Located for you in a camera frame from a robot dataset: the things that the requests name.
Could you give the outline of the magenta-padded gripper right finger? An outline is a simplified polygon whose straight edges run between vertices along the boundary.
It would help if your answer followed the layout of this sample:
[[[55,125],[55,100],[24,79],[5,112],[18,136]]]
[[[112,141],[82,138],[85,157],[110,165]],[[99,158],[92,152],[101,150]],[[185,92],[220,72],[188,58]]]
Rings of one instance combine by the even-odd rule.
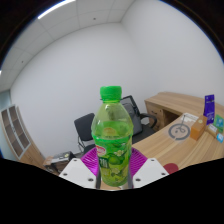
[[[132,149],[128,171],[129,189],[146,186],[168,175],[156,158],[147,158],[137,149]]]

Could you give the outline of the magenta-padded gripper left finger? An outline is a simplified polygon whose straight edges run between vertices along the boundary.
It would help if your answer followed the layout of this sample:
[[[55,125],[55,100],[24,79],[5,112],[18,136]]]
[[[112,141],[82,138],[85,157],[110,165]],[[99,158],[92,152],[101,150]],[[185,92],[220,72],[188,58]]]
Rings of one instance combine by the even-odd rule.
[[[73,158],[60,173],[60,177],[84,188],[99,189],[100,169],[97,150],[93,148],[80,159]]]

